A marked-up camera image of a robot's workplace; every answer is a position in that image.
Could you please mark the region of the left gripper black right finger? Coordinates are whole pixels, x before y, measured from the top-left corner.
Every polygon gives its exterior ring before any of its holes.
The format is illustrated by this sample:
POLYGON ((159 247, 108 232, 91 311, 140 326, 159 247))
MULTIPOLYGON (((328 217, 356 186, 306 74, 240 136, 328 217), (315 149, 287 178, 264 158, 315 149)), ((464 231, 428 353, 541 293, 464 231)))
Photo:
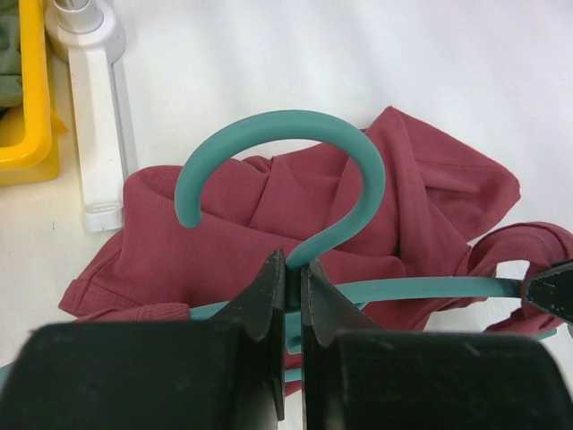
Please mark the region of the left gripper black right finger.
POLYGON ((527 336, 384 331, 312 262, 301 273, 307 429, 569 429, 572 399, 527 336))

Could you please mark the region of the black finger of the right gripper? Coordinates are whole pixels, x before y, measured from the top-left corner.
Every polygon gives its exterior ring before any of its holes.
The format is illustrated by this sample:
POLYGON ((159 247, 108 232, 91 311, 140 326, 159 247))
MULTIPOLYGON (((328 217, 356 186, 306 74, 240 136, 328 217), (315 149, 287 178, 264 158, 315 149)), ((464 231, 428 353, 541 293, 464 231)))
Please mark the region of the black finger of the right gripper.
POLYGON ((533 323, 572 323, 572 260, 531 262, 523 289, 522 310, 533 323))

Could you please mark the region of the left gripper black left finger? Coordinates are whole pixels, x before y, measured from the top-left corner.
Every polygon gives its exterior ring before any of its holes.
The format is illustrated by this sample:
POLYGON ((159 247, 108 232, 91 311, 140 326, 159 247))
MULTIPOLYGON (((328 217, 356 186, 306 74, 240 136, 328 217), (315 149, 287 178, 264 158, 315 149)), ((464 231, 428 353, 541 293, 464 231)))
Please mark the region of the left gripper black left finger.
POLYGON ((1 393, 4 429, 275 429, 285 416, 285 257, 206 320, 44 326, 1 393))

